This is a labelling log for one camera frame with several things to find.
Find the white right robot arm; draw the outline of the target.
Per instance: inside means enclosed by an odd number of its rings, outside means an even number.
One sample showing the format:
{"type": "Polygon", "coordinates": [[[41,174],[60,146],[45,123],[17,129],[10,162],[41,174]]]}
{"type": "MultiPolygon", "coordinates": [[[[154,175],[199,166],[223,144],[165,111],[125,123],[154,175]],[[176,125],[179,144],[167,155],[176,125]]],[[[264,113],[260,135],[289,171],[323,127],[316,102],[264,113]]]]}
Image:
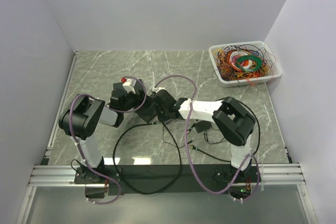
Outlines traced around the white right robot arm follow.
{"type": "Polygon", "coordinates": [[[257,122],[238,100],[225,97],[219,101],[191,101],[174,99],[165,88],[151,95],[153,106],[160,121],[199,120],[216,124],[225,140],[231,145],[231,176],[242,182],[249,176],[250,140],[257,122]]]}

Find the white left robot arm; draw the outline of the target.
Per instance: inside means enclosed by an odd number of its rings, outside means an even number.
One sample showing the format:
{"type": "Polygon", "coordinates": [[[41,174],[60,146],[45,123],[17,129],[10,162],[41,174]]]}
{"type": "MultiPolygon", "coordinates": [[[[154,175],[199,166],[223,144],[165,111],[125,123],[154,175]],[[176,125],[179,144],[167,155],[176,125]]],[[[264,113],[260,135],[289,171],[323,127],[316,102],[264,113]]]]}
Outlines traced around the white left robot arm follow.
{"type": "Polygon", "coordinates": [[[135,112],[144,106],[146,89],[142,80],[125,78],[115,83],[110,102],[80,94],[63,111],[58,126],[70,136],[82,157],[83,166],[90,166],[87,177],[94,183],[104,180],[106,170],[93,134],[99,123],[119,127],[124,114],[135,112]]]}

